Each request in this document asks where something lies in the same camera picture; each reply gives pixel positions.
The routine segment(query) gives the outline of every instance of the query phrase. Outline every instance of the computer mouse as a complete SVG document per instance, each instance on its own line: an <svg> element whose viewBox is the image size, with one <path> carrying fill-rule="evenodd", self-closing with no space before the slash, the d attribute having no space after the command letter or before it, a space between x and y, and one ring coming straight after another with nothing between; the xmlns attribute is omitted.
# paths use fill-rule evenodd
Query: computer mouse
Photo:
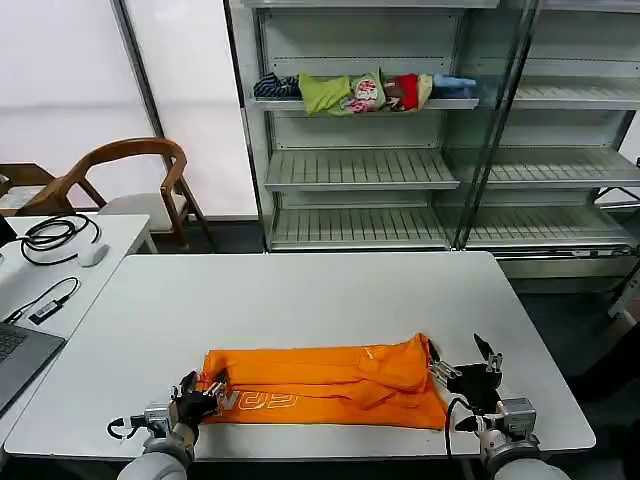
<svg viewBox="0 0 640 480"><path fill-rule="evenodd" d="M93 267L99 264L109 251L109 245L105 243L90 243L78 252L78 263L81 267Z"/></svg>

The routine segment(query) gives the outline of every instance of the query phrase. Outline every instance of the metal pole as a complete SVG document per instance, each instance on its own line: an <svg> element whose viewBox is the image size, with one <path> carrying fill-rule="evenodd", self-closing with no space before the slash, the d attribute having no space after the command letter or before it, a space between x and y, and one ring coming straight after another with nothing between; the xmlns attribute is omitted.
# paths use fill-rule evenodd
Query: metal pole
<svg viewBox="0 0 640 480"><path fill-rule="evenodd" d="M140 52L140 46L136 38L133 24L131 23L129 10L127 9L127 2L126 0L111 0L111 7L113 8L113 13L116 17L116 23L118 24L118 29L120 30L120 35L122 37L122 42L124 43L124 47L127 51L127 56L129 57L129 62L131 63L131 69L133 70L133 74L135 75L136 83L138 84L138 89L140 90L140 96L142 97L142 101L144 102L144 108L147 112L147 118L149 119L149 123L151 124L151 128L153 129L153 133L156 137L166 138L164 134L164 128L162 128L162 122L160 121L158 107L153 96L153 90L151 89L151 84L149 83L149 77L147 76L147 71L144 67L144 61L142 59L142 53ZM171 166L173 165L173 160L171 159L171 157L163 155L162 159L167 169L171 168ZM184 181L178 181L176 183L176 187L178 193L186 198L188 205L193 209L193 213L195 214L198 221L202 224L202 230L204 231L207 239L209 240L209 243L211 244L211 247L213 248L213 237L211 236L211 232L209 232L207 221L202 215L200 207L196 203L193 194L191 193L191 189Z"/></svg>

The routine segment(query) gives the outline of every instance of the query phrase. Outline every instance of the orange shirt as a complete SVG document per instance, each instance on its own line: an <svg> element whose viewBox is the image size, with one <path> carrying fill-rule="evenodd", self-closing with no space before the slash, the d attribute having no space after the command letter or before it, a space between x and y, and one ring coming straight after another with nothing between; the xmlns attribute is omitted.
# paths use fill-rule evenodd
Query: orange shirt
<svg viewBox="0 0 640 480"><path fill-rule="evenodd" d="M227 369L231 394L207 422L332 423L442 429L427 338L397 345L212 350L198 388Z"/></svg>

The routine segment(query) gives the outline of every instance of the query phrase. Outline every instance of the metal shelf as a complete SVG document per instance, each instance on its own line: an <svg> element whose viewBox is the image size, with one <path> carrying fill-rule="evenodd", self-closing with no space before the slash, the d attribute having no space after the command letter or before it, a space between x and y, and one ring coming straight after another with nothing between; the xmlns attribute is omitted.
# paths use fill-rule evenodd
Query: metal shelf
<svg viewBox="0 0 640 480"><path fill-rule="evenodd" d="M446 190L459 184L437 150L281 150L271 157L265 187L274 192Z"/></svg>
<svg viewBox="0 0 640 480"><path fill-rule="evenodd" d="M545 0L544 10L640 13L639 0Z"/></svg>
<svg viewBox="0 0 640 480"><path fill-rule="evenodd" d="M640 169L611 148L501 148L487 188L640 186Z"/></svg>
<svg viewBox="0 0 640 480"><path fill-rule="evenodd" d="M422 110L473 110L480 102L477 98L434 98L427 100ZM250 108L257 108L268 112L306 112L302 100L277 100L273 98L252 98L248 102ZM372 112L358 115L376 115L377 113L393 112ZM397 115L406 115L410 112L397 112Z"/></svg>
<svg viewBox="0 0 640 480"><path fill-rule="evenodd" d="M500 0L242 0L249 8L387 7L496 8Z"/></svg>
<svg viewBox="0 0 640 480"><path fill-rule="evenodd" d="M524 77L513 108L640 110L640 80L633 78Z"/></svg>
<svg viewBox="0 0 640 480"><path fill-rule="evenodd" d="M280 210L272 250L448 249L433 210L421 208L345 208Z"/></svg>
<svg viewBox="0 0 640 480"><path fill-rule="evenodd" d="M481 207L467 249L612 247L637 242L592 205Z"/></svg>

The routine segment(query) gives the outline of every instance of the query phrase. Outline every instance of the white desk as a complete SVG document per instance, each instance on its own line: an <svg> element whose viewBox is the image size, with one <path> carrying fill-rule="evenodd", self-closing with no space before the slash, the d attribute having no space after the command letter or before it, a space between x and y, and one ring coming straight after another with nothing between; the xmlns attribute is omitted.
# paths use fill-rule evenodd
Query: white desk
<svg viewBox="0 0 640 480"><path fill-rule="evenodd" d="M7 218L7 221L19 235L22 235L30 227L45 218L13 217ZM89 307L122 259L127 254L140 248L142 243L149 241L148 215L93 215L92 218L102 229L100 241L110 246L109 252L104 259L93 267L82 268L76 260L49 267L35 266L23 258L18 242L10 243L0 249L0 253L4 256L2 263L0 263L0 318L5 318L16 308L34 300L57 281L68 276L75 276L80 280L82 286L60 312L48 318L39 326L34 325L27 318L28 314L23 316L16 324L66 339L71 338L84 314L89 310ZM82 231L64 247L47 253L31 252L31 256L40 260L63 258L89 243L93 235L93 228L88 226L86 230ZM70 291L71 287L73 287L73 282L61 285L45 297L39 305L46 303L51 298L58 298L64 295ZM32 313L36 309L37 307L32 308L30 312ZM0 417L0 445L9 435L11 428L24 411L38 386L42 383L49 368L51 368L50 365L31 382L20 397Z"/></svg>
<svg viewBox="0 0 640 480"><path fill-rule="evenodd" d="M594 434L488 253L131 256L60 355L6 443L11 454L128 459L107 423L142 413L209 349L394 343L422 331L451 363L481 361L477 332L504 353L504 385L538 411L549 452ZM455 455L476 455L454 433ZM209 425L199 460L442 457L442 432L335 425Z"/></svg>

